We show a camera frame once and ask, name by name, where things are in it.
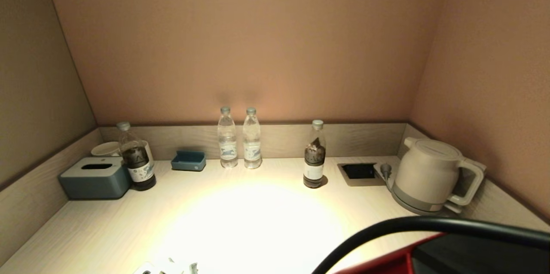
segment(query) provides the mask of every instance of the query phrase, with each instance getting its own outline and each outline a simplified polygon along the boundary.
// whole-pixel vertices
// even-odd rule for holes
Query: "small blue box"
[[[206,166],[204,152],[177,151],[177,155],[171,161],[172,169],[184,171],[202,171]]]

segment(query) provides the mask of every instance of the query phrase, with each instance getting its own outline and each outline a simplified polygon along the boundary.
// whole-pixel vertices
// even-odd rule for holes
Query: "tissue box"
[[[177,155],[171,161],[174,170],[202,171],[206,166],[204,152],[177,151]]]
[[[58,179],[69,198],[120,198],[131,185],[121,157],[82,158]]]

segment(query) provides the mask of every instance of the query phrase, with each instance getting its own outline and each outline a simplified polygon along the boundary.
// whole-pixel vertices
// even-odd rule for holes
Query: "white kettle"
[[[447,201],[462,206],[470,203],[483,180],[486,166],[465,158],[458,149],[440,141],[407,137],[405,146],[409,151],[403,156],[391,187],[391,195],[397,203],[422,215],[440,211]],[[475,174],[464,196],[452,193],[459,168],[472,170]]]

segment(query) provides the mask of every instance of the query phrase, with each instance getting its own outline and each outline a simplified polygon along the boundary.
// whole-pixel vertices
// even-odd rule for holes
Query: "water bottle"
[[[237,131],[231,117],[231,108],[222,107],[218,121],[218,142],[220,143],[220,163],[224,168],[235,167],[237,161]]]
[[[148,190],[155,186],[157,178],[153,173],[153,164],[147,155],[145,143],[130,131],[130,123],[120,122],[116,127],[120,130],[118,141],[120,153],[134,182],[134,188]]]
[[[242,125],[244,144],[244,166],[255,169],[262,164],[260,151],[260,122],[256,117],[256,108],[246,109],[246,118]]]
[[[317,188],[321,186],[322,182],[327,145],[324,139],[323,121],[319,119],[313,121],[308,141],[310,143],[304,151],[304,185],[309,188]]]

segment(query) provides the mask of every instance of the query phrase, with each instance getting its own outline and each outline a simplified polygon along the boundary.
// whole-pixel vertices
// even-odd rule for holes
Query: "wall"
[[[443,0],[54,0],[100,125],[406,121]]]
[[[550,0],[446,0],[411,114],[550,217]]]
[[[0,189],[96,124],[52,0],[0,0]]]

